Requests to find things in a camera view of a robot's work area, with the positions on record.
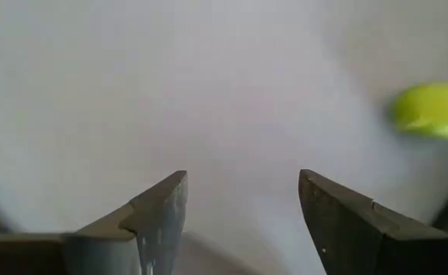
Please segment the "grey table mat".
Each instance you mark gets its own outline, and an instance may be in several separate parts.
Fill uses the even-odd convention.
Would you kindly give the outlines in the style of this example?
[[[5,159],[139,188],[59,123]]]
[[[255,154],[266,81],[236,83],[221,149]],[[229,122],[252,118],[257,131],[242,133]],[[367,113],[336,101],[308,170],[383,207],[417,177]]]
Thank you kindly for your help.
[[[300,170],[432,220],[448,141],[386,111],[434,80],[448,0],[0,0],[0,216],[75,230],[186,170],[189,233],[323,275]]]

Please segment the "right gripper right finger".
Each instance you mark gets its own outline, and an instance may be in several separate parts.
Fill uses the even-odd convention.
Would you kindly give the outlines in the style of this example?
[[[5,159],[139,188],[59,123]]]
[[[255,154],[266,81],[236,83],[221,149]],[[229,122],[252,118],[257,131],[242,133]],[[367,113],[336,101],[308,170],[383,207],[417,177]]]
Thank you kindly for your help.
[[[301,170],[298,194],[326,275],[448,275],[448,232],[312,170]]]

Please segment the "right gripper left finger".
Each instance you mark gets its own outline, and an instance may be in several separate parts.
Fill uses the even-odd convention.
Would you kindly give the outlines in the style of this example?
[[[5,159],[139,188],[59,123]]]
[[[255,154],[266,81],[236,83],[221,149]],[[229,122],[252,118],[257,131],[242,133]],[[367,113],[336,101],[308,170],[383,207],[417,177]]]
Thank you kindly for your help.
[[[171,275],[186,204],[178,170],[77,231],[0,233],[0,275]]]

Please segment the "green lime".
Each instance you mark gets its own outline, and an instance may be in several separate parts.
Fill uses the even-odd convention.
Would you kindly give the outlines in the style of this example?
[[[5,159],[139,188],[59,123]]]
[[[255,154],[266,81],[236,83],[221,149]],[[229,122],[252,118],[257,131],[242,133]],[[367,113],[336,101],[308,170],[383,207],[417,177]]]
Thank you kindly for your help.
[[[388,116],[401,132],[448,139],[448,82],[403,90],[391,101]]]

